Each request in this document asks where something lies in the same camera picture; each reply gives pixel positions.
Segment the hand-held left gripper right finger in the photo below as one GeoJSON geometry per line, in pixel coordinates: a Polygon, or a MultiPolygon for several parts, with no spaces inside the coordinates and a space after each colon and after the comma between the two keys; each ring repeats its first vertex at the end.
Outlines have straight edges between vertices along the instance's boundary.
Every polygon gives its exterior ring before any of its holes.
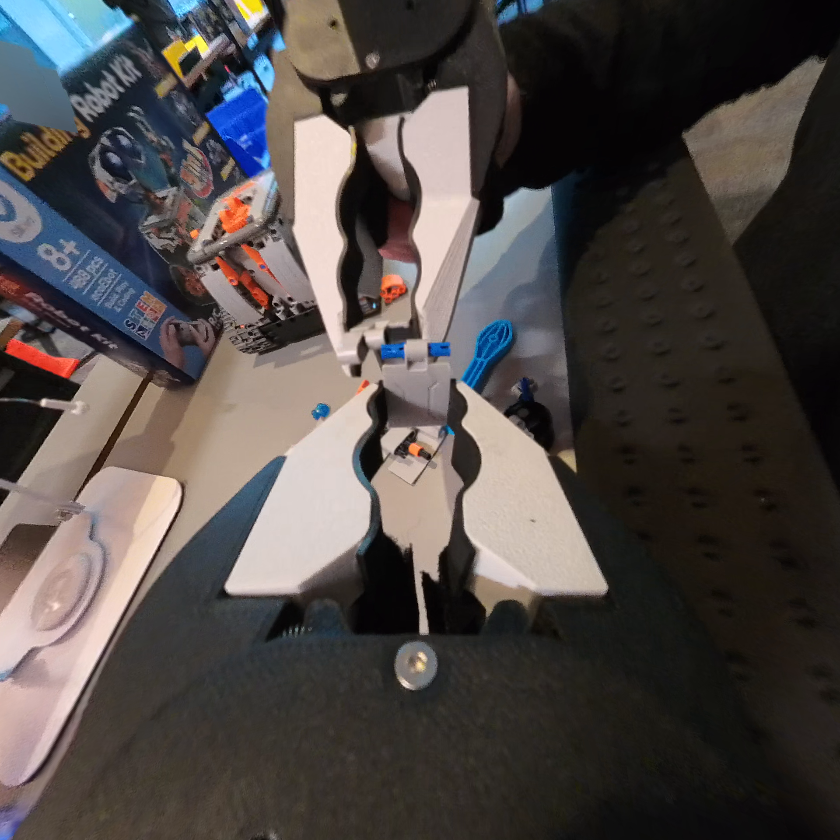
{"type": "Polygon", "coordinates": [[[466,383],[452,385],[451,464],[461,479],[448,570],[517,599],[601,599],[608,583],[548,453],[466,383]]]}

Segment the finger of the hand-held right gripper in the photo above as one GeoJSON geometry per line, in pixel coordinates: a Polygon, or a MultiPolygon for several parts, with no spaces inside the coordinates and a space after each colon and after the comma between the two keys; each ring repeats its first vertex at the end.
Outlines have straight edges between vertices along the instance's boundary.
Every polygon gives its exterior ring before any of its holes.
{"type": "Polygon", "coordinates": [[[330,119],[297,121],[292,231],[323,325],[344,373],[360,377],[366,333],[382,330],[383,260],[361,214],[368,161],[330,119]]]}
{"type": "Polygon", "coordinates": [[[469,128],[467,87],[432,92],[400,128],[401,159],[415,196],[413,305],[419,335],[429,343],[447,339],[476,231],[469,128]]]}

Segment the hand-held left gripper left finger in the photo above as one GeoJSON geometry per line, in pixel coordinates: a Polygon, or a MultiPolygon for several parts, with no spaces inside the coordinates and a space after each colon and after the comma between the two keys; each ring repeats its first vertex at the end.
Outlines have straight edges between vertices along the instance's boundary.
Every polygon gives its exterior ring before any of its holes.
{"type": "Polygon", "coordinates": [[[379,390],[369,384],[286,452],[227,577],[227,595],[360,596],[359,553],[381,523],[361,464],[379,390]]]}

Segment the black round core blue pin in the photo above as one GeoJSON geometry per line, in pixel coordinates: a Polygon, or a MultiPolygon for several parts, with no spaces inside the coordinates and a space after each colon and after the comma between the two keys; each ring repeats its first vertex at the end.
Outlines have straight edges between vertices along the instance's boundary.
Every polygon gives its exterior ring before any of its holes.
{"type": "Polygon", "coordinates": [[[530,436],[539,446],[550,451],[554,445],[553,419],[549,409],[536,399],[538,384],[531,377],[522,377],[512,388],[514,401],[503,410],[505,418],[530,436]]]}

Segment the light blue plastic strip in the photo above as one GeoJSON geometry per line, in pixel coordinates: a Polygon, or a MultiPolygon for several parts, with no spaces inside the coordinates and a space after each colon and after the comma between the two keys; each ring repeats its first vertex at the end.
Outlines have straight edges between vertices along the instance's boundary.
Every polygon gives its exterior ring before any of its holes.
{"type": "Polygon", "coordinates": [[[461,381],[474,392],[482,393],[497,363],[511,349],[514,333],[513,325],[507,319],[494,320],[480,330],[461,381]]]}

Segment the grey block module blue pin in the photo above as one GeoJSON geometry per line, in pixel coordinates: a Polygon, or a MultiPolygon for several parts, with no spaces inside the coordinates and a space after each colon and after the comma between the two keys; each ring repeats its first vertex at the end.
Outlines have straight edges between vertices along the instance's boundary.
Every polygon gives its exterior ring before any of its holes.
{"type": "Polygon", "coordinates": [[[385,327],[364,329],[361,335],[361,350],[371,357],[362,372],[373,384],[380,424],[389,429],[444,426],[452,382],[449,342],[385,327]]]}

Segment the person's right hand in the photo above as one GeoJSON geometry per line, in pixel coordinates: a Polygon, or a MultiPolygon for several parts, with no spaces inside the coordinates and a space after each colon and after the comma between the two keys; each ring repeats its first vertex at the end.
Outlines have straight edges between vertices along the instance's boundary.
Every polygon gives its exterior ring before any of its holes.
{"type": "MultiPolygon", "coordinates": [[[[495,147],[495,164],[500,171],[516,149],[522,130],[522,94],[511,73],[507,74],[506,111],[495,147]]],[[[391,192],[387,205],[387,227],[384,244],[379,247],[382,257],[392,261],[418,265],[411,226],[413,206],[407,199],[391,192]]]]}

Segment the grey orange tracked toy robot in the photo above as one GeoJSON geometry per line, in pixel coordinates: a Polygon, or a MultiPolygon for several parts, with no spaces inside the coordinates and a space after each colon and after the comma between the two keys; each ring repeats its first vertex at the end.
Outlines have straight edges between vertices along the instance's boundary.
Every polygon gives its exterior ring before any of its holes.
{"type": "Polygon", "coordinates": [[[187,258],[237,350],[266,354],[324,332],[271,169],[221,195],[191,237],[187,258]]]}

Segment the blue plastic storage bin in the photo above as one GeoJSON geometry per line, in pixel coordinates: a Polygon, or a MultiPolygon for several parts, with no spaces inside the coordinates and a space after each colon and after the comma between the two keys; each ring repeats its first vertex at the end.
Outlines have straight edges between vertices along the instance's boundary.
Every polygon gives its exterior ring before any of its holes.
{"type": "Polygon", "coordinates": [[[247,176],[257,175],[270,168],[266,111],[267,100],[262,93],[247,88],[206,114],[247,176]]]}

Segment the small grey panel orange pin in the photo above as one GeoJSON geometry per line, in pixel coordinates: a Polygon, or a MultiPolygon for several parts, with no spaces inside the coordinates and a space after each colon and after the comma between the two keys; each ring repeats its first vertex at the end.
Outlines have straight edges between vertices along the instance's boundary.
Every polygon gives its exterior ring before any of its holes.
{"type": "Polygon", "coordinates": [[[391,428],[381,438],[381,449],[389,471],[414,486],[431,466],[443,435],[434,428],[391,428]]]}

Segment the yellow plastic bin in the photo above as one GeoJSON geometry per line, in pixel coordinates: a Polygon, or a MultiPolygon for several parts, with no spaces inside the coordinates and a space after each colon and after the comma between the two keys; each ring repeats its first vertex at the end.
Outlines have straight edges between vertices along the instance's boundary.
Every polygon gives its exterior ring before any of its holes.
{"type": "Polygon", "coordinates": [[[162,50],[161,54],[175,74],[183,78],[208,52],[209,44],[204,37],[196,35],[187,41],[174,39],[162,50]]]}

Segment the blue robot kit box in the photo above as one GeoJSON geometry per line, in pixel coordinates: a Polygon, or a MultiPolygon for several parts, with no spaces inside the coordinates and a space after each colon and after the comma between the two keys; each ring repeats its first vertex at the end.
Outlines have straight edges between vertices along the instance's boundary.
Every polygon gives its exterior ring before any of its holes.
{"type": "Polygon", "coordinates": [[[191,232],[245,175],[136,26],[60,80],[73,131],[2,120],[2,257],[192,384],[224,328],[191,232]]]}

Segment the white zip tie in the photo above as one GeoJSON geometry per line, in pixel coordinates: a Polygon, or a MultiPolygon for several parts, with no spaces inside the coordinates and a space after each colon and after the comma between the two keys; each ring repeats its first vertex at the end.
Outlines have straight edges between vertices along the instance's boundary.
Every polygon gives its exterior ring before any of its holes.
{"type": "Polygon", "coordinates": [[[78,400],[60,400],[51,397],[43,397],[40,399],[24,397],[2,397],[0,403],[2,405],[34,406],[47,411],[69,413],[75,416],[83,415],[89,410],[89,405],[86,402],[78,400]]]}
{"type": "Polygon", "coordinates": [[[15,481],[1,479],[1,490],[48,506],[55,514],[63,518],[71,518],[85,510],[84,505],[75,500],[62,500],[44,492],[33,490],[15,481]]]}

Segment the dark red robot kit box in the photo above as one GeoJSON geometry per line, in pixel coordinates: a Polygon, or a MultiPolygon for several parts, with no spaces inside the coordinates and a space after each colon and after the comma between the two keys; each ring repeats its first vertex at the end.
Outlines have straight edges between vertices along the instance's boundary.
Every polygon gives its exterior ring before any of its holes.
{"type": "Polygon", "coordinates": [[[6,257],[1,258],[1,298],[138,375],[157,375],[160,369],[152,354],[125,333],[6,257]]]}

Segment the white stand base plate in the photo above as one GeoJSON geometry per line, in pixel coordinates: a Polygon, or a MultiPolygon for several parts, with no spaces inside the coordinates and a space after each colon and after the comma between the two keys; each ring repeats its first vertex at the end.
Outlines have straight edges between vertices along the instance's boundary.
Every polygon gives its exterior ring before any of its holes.
{"type": "Polygon", "coordinates": [[[173,478],[108,467],[1,615],[1,782],[53,753],[182,504],[173,478]]]}

